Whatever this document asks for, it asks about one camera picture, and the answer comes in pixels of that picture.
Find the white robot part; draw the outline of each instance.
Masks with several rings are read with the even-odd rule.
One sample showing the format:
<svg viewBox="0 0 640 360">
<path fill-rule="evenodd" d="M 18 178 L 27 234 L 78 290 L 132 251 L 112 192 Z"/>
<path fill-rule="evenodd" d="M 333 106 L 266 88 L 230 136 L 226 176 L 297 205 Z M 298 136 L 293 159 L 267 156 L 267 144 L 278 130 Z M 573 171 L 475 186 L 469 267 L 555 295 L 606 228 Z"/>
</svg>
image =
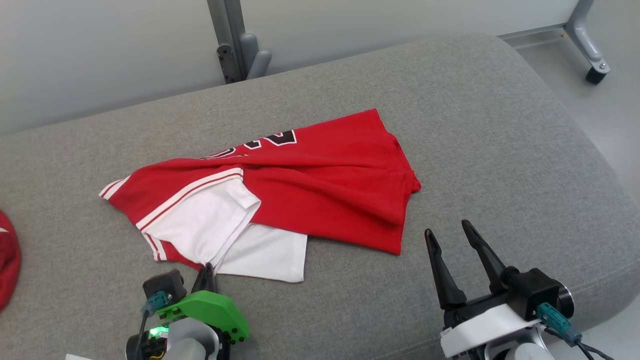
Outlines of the white robot part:
<svg viewBox="0 0 640 360">
<path fill-rule="evenodd" d="M 554 357 L 538 344 L 524 343 L 511 348 L 505 360 L 554 360 Z"/>
<path fill-rule="evenodd" d="M 441 332 L 440 345 L 445 356 L 450 358 L 539 322 L 538 319 L 526 322 L 509 305 L 502 304 Z"/>
<path fill-rule="evenodd" d="M 184 318 L 169 325 L 166 339 L 166 360 L 215 360 L 220 351 L 220 339 L 207 324 L 194 318 Z"/>
</svg>

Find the gray floor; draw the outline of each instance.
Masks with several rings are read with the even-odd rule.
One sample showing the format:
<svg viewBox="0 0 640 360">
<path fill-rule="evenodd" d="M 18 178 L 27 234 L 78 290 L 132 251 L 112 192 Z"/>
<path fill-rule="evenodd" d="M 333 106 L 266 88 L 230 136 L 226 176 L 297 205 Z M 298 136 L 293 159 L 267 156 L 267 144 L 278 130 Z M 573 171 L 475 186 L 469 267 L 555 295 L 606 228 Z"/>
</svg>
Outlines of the gray floor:
<svg viewBox="0 0 640 360">
<path fill-rule="evenodd" d="M 596 1 L 588 26 L 611 72 L 597 86 L 590 68 L 561 30 L 510 39 L 560 98 L 607 158 L 623 185 L 640 202 L 640 1 Z M 615 359 L 640 358 L 640 297 L 609 321 L 584 332 L 584 342 Z M 550 345 L 556 359 L 585 359 L 564 343 Z"/>
</svg>

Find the red hat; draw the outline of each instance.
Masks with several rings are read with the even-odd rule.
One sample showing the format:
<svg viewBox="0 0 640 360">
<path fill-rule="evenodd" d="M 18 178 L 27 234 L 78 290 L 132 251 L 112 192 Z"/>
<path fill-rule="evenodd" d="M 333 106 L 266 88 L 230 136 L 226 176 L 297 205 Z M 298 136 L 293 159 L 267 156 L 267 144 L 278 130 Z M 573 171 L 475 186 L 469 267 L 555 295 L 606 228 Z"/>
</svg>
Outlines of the red hat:
<svg viewBox="0 0 640 360">
<path fill-rule="evenodd" d="M 20 272 L 20 247 L 15 230 L 6 215 L 0 211 L 0 311 L 9 299 L 18 282 Z"/>
</svg>

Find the printed number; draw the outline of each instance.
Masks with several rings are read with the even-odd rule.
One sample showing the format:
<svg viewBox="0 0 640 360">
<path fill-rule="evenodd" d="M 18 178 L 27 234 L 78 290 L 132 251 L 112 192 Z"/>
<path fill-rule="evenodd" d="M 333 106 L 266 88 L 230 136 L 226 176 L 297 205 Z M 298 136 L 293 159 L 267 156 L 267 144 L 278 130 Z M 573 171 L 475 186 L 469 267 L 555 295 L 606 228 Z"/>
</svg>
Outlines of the printed number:
<svg viewBox="0 0 640 360">
<path fill-rule="evenodd" d="M 275 146 L 283 146 L 283 145 L 287 145 L 287 144 L 290 144 L 290 143 L 298 143 L 298 141 L 296 139 L 296 133 L 293 130 L 284 131 L 283 133 L 279 133 L 279 134 L 269 135 L 269 136 L 267 136 L 265 138 L 262 138 L 262 139 L 268 140 L 269 142 L 271 142 Z M 262 147 L 262 144 L 260 142 L 262 139 L 258 139 L 258 140 L 254 140 L 252 142 L 248 142 L 244 146 L 246 146 L 247 148 L 249 148 L 251 150 L 258 149 L 258 148 Z"/>
<path fill-rule="evenodd" d="M 287 145 L 290 143 L 298 143 L 298 140 L 296 139 L 296 132 L 293 130 L 289 130 L 289 131 L 284 131 L 283 133 L 279 133 L 279 134 L 273 134 L 273 135 L 269 135 L 265 138 L 262 138 L 267 140 L 268 142 L 272 143 L 275 146 L 283 146 L 283 145 Z M 249 150 L 255 150 L 255 149 L 259 149 L 262 147 L 262 139 L 258 139 L 258 140 L 254 140 L 252 142 L 248 142 L 245 143 L 244 146 L 247 147 L 247 149 Z M 233 154 L 234 152 L 236 152 L 236 148 L 232 147 L 231 149 L 227 149 L 221 152 L 217 152 L 216 154 L 213 155 L 209 155 L 209 156 L 205 156 L 204 158 L 200 158 L 202 160 L 208 160 L 208 159 L 220 159 L 220 158 L 226 158 L 227 156 Z"/>
</svg>

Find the cable connector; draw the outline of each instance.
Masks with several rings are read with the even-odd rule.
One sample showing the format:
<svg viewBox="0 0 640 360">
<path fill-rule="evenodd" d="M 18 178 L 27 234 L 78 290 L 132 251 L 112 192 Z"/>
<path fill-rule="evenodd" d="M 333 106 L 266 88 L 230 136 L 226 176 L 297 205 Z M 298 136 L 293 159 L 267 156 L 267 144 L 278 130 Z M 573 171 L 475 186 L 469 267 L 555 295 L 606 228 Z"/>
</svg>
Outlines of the cable connector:
<svg viewBox="0 0 640 360">
<path fill-rule="evenodd" d="M 153 316 L 158 309 L 162 309 L 167 305 L 169 300 L 171 300 L 171 294 L 159 291 L 147 299 L 145 305 L 140 309 L 140 313 L 144 314 L 147 311 L 149 316 Z"/>
<path fill-rule="evenodd" d="M 570 347 L 574 347 L 582 339 L 582 334 L 571 326 L 571 322 L 548 302 L 538 306 L 537 316 L 543 324 L 556 332 L 556 336 L 564 340 Z"/>
</svg>

